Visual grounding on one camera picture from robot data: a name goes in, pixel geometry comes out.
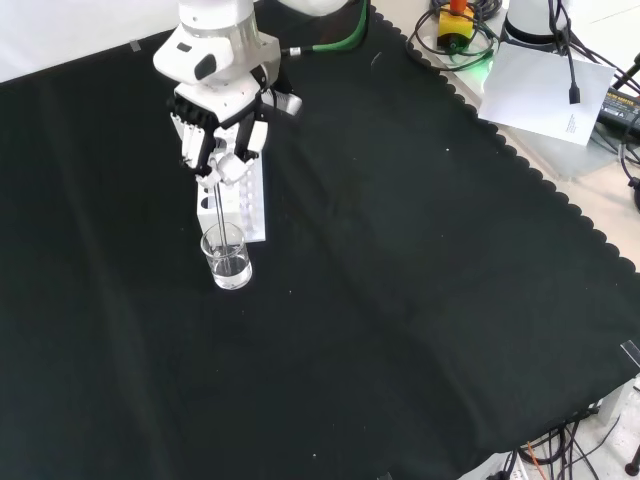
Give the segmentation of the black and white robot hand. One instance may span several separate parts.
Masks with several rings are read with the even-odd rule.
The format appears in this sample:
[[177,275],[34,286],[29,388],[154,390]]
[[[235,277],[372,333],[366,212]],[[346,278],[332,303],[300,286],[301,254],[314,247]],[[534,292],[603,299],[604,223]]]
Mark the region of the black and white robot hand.
[[181,163],[199,185],[233,185],[261,157],[269,116],[296,117],[302,107],[286,76],[270,85],[262,66],[220,86],[180,84],[170,99],[170,116],[181,140]]

